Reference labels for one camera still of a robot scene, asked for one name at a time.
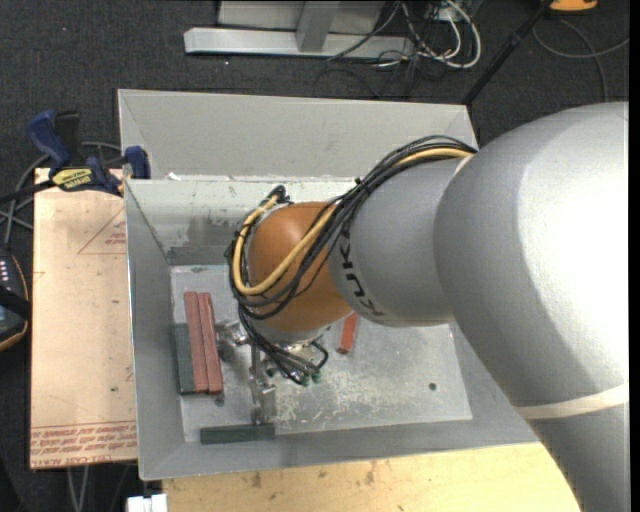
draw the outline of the gray floor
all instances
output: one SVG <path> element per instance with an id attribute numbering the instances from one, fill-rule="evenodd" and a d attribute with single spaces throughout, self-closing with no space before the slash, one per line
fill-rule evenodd
<path id="1" fill-rule="evenodd" d="M 596 50 L 620 42 L 630 30 L 629 0 L 600 4 L 588 15 L 564 18 Z M 382 96 L 394 101 L 459 103 L 535 6 L 535 0 L 484 1 L 475 18 L 483 41 L 483 56 L 476 67 L 449 72 L 438 80 L 417 76 L 408 95 L 404 76 L 397 76 Z M 369 86 L 379 92 L 391 76 L 365 64 L 328 64 L 319 59 L 185 56 L 184 31 L 213 21 L 214 2 L 0 0 L 0 194 L 11 190 L 39 156 L 27 140 L 25 127 L 44 109 L 77 109 L 83 116 L 84 140 L 116 143 L 119 88 L 370 99 Z M 396 23 L 389 30 L 405 28 Z M 557 20 L 542 20 L 538 33 L 565 52 L 588 51 L 584 41 Z M 600 62 L 607 99 L 628 100 L 629 47 L 603 55 Z M 327 69 L 347 73 L 327 73 Z M 528 37 L 474 102 L 473 124 L 483 146 L 527 121 L 600 101 L 603 82 L 594 59 L 559 57 Z M 31 215 L 26 211 L 22 218 L 28 220 Z M 27 277 L 31 244 L 28 231 L 15 230 L 12 249 Z M 0 354 L 0 510 L 11 512 L 17 499 L 27 510 L 71 510 L 64 472 L 33 473 L 26 466 L 28 361 L 28 339 Z M 124 473 L 118 466 L 92 470 L 86 510 L 108 510 L 123 474 L 121 491 L 139 491 L 135 471 Z M 75 475 L 78 486 L 80 477 Z"/>

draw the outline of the blue clamp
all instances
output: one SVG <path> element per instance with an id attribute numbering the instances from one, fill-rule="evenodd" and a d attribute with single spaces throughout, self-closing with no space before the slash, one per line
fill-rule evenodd
<path id="1" fill-rule="evenodd" d="M 62 138 L 56 132 L 55 120 L 55 112 L 47 110 L 35 116 L 27 125 L 27 135 L 31 142 L 54 162 L 49 170 L 51 182 L 67 192 L 95 190 L 122 195 L 122 180 L 111 174 L 108 169 L 103 169 L 98 158 L 90 156 L 83 165 L 71 165 L 72 162 L 78 162 L 80 158 L 84 160 L 84 157 L 72 155 L 67 150 Z M 140 146 L 127 148 L 124 159 L 131 168 L 130 177 L 139 179 L 151 177 L 147 155 Z"/>

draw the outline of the cardboard sheet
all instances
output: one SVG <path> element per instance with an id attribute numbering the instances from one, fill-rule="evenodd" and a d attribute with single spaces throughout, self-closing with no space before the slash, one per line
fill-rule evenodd
<path id="1" fill-rule="evenodd" d="M 40 192 L 33 238 L 30 467 L 135 459 L 124 202 Z"/>

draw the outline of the orange object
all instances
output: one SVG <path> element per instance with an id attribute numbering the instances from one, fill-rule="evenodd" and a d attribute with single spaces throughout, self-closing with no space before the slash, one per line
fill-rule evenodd
<path id="1" fill-rule="evenodd" d="M 351 313 L 344 319 L 342 326 L 342 337 L 340 338 L 340 346 L 337 349 L 339 354 L 348 354 L 353 349 L 353 341 L 356 337 L 356 327 L 358 326 L 357 313 Z"/>
<path id="2" fill-rule="evenodd" d="M 274 211 L 256 227 L 247 249 L 247 270 L 252 285 L 265 280 L 287 257 L 306 235 L 314 219 L 325 206 L 326 203 L 322 202 L 293 204 Z M 303 249 L 279 282 L 265 292 L 264 296 L 273 295 L 289 282 L 300 267 L 308 248 L 309 246 Z M 323 265 L 324 257 L 325 254 L 321 253 L 302 276 L 299 291 L 305 290 L 310 285 L 319 269 L 313 284 L 291 300 L 279 314 L 264 320 L 269 327 L 284 332 L 304 332 L 331 324 L 351 311 L 336 290 L 327 265 Z M 256 309 L 260 313 L 265 313 L 273 307 L 275 306 Z"/>
<path id="3" fill-rule="evenodd" d="M 555 0 L 549 9 L 557 13 L 578 13 L 597 7 L 598 0 Z"/>
<path id="4" fill-rule="evenodd" d="M 206 393 L 209 390 L 204 343 L 202 341 L 202 322 L 200 305 L 196 292 L 184 293 L 184 309 L 189 327 L 189 345 L 191 346 L 191 366 L 193 369 L 193 390 Z"/>

